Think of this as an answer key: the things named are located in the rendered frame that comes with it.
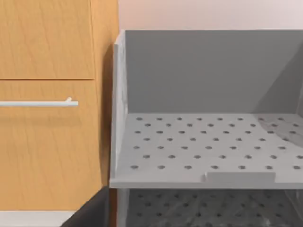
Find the grey pierced shelf rack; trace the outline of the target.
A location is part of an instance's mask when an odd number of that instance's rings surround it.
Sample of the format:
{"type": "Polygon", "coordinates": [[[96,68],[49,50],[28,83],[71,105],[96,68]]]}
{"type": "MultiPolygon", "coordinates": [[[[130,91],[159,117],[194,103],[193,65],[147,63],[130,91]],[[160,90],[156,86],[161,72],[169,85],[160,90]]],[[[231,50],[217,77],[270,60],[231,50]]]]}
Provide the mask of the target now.
{"type": "Polygon", "coordinates": [[[123,30],[117,227],[303,227],[303,30],[123,30]]]}

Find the wooden drawer front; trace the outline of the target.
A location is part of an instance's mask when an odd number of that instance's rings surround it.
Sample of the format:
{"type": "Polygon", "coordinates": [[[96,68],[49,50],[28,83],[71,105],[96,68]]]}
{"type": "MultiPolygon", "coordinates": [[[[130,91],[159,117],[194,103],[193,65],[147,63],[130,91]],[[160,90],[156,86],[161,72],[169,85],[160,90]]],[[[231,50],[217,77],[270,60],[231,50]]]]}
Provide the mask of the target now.
{"type": "Polygon", "coordinates": [[[0,210],[76,210],[101,188],[95,83],[0,81],[0,101],[67,98],[0,107],[0,210]]]}

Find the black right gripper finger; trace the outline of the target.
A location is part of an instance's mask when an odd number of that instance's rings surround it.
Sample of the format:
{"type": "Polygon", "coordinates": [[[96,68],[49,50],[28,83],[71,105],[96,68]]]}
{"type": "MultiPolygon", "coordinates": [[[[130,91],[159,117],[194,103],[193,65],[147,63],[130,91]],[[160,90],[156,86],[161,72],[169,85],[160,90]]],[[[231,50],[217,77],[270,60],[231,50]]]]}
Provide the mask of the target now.
{"type": "Polygon", "coordinates": [[[109,187],[99,190],[60,227],[109,227],[109,187]]]}

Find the wooden cupboard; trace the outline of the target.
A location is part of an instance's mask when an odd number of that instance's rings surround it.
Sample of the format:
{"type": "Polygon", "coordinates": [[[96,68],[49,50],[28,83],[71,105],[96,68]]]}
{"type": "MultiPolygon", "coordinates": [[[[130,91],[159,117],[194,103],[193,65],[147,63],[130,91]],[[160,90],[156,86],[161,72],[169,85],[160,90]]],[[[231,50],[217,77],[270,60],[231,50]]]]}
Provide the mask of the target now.
{"type": "MultiPolygon", "coordinates": [[[[118,33],[117,0],[0,0],[0,81],[95,83],[99,190],[109,185],[113,44],[118,33]]],[[[78,209],[0,210],[0,227],[60,227],[78,209]]],[[[113,190],[109,227],[116,227],[113,190]]]]}

